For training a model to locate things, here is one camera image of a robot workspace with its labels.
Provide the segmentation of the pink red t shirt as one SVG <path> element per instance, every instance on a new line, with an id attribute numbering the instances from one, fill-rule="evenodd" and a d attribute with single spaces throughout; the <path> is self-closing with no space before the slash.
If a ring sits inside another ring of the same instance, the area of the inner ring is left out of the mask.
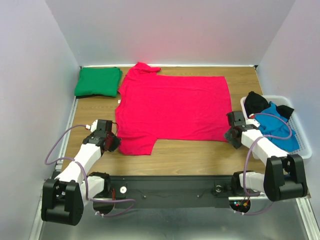
<path id="1" fill-rule="evenodd" d="M 224 141 L 232 101 L 224 76 L 161 75 L 138 62 L 119 88 L 119 152 L 150 155 L 157 140 Z"/>

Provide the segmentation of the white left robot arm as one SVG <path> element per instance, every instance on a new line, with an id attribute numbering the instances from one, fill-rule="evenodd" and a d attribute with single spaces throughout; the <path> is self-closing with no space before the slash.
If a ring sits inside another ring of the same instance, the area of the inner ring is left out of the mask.
<path id="1" fill-rule="evenodd" d="M 114 122 L 97 119 L 85 125 L 90 134 L 82 141 L 75 157 L 55 178 L 47 179 L 42 187 L 41 219 L 65 225 L 77 225 L 90 199 L 111 193 L 110 175 L 89 173 L 105 152 L 113 152 L 121 140 L 112 132 Z"/>

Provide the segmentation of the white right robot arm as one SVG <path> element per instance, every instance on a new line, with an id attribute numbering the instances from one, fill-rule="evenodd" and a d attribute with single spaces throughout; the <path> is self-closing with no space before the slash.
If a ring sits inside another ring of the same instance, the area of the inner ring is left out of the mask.
<path id="1" fill-rule="evenodd" d="M 308 186 L 303 158 L 289 154 L 263 135 L 259 123 L 253 118 L 245 119 L 241 111 L 227 113 L 230 126 L 224 138 L 235 149 L 245 146 L 249 154 L 254 154 L 265 165 L 264 173 L 243 171 L 233 174 L 231 192 L 243 193 L 248 197 L 263 193 L 272 202 L 302 198 L 308 194 Z"/>

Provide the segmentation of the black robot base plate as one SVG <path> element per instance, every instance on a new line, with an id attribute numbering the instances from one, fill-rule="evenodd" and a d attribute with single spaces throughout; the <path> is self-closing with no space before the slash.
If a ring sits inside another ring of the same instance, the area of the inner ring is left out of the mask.
<path id="1" fill-rule="evenodd" d="M 89 189 L 96 210 L 229 208 L 244 200 L 242 189 L 232 189 L 231 175 L 111 176 L 100 192 Z"/>

